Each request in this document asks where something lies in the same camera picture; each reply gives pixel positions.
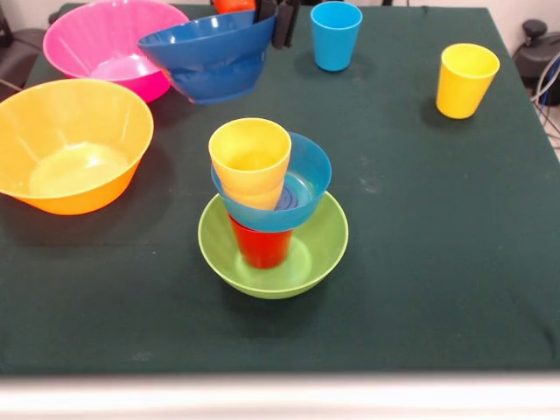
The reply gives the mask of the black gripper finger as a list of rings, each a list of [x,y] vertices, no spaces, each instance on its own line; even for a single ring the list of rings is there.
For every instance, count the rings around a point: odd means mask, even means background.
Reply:
[[[300,0],[279,1],[276,7],[276,25],[272,37],[272,46],[276,49],[290,48],[295,30]]]
[[[258,23],[274,17],[277,13],[276,0],[255,0],[254,22]]]

